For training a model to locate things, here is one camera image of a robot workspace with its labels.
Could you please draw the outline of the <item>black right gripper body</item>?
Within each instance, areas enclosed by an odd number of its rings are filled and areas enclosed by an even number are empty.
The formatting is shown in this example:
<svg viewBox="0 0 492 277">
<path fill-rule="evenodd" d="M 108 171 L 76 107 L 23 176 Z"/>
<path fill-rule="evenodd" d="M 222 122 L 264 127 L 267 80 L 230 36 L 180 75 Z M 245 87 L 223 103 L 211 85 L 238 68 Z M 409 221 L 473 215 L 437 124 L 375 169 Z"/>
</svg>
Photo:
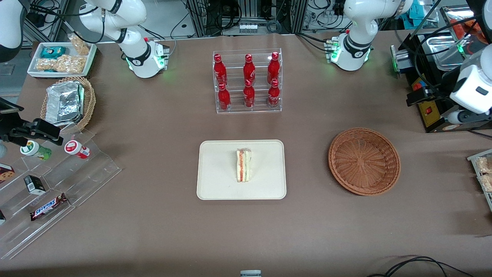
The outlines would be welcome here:
<svg viewBox="0 0 492 277">
<path fill-rule="evenodd" d="M 19 112 L 22 110 L 23 107 L 0 98 L 0 136 L 2 141 L 20 144 L 21 140 L 11 137 L 10 132 L 12 129 L 22 126 L 22 119 L 19 116 Z"/>
</svg>

